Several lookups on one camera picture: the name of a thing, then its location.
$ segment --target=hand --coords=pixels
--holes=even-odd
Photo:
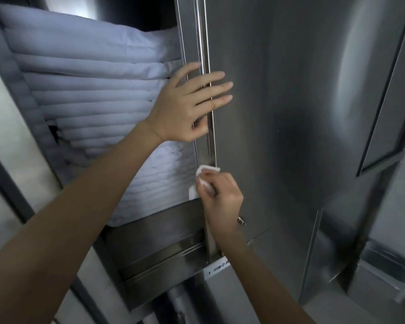
[[[200,65],[189,63],[180,68],[163,87],[151,113],[145,119],[162,141],[189,142],[203,136],[209,131],[207,117],[200,120],[195,127],[192,124],[198,118],[231,101],[232,95],[209,99],[231,89],[232,81],[201,89],[210,82],[224,78],[224,72],[211,72],[177,86],[187,74],[198,69]]]
[[[243,202],[243,194],[230,173],[217,173],[205,169],[200,178],[216,189],[216,195],[211,196],[197,178],[196,189],[204,206],[205,217],[213,238],[222,245],[240,235],[237,217]]]

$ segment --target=white tissue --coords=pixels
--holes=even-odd
[[[218,171],[218,172],[221,171],[221,169],[219,167],[201,165],[196,170],[196,176],[197,177],[201,174],[201,171],[203,169],[211,169],[212,171]],[[207,191],[209,192],[210,195],[212,195],[212,196],[215,195],[215,193],[216,193],[215,189],[210,183],[207,183],[203,179],[200,179],[200,182],[201,182],[202,185],[204,185],[207,188]],[[198,194],[198,191],[196,190],[196,184],[194,184],[189,188],[189,200],[193,200],[193,199],[196,199],[196,198],[199,198],[199,197],[200,197],[200,195]]]

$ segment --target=white quilt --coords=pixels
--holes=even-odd
[[[181,66],[176,27],[142,32],[7,4],[0,4],[0,22],[31,95],[47,123],[57,127],[60,150],[75,176],[146,118]],[[162,143],[108,225],[187,201],[195,170],[192,143]]]

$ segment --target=quilted fabric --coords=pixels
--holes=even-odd
[[[176,27],[141,32],[7,4],[0,4],[0,22],[30,88],[28,98],[56,127],[74,176],[146,118],[181,65]],[[192,143],[162,143],[136,174],[108,225],[187,201],[195,170]]]

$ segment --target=white label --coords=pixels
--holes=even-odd
[[[223,256],[221,259],[211,263],[209,266],[203,269],[204,271],[204,279],[207,280],[211,278],[213,275],[216,275],[221,270],[224,270],[228,266],[230,266],[230,262],[228,261],[227,257]]]

